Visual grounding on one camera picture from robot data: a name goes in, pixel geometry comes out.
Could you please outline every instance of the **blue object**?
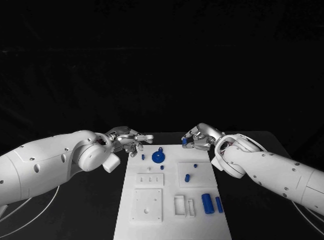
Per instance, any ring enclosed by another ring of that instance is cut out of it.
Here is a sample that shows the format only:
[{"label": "blue object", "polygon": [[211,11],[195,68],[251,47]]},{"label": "blue object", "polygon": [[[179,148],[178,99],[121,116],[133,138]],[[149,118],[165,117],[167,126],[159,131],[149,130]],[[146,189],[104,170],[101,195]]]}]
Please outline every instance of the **blue object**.
[{"label": "blue object", "polygon": [[216,203],[218,203],[218,212],[224,213],[221,197],[218,196],[215,199],[216,199]]},{"label": "blue object", "polygon": [[209,193],[202,195],[202,201],[203,201],[205,213],[206,214],[214,214],[215,213],[215,206],[214,206],[212,197],[211,197]]},{"label": "blue object", "polygon": [[156,152],[153,153],[153,161],[154,161],[154,163],[157,163],[157,164],[160,164],[160,163],[165,161],[165,158],[166,158],[163,151],[165,151],[165,150],[163,150],[163,148],[160,147],[160,148],[159,148],[159,151],[156,151]]},{"label": "blue object", "polygon": [[190,174],[186,174],[185,181],[186,181],[186,182],[190,181]]}]

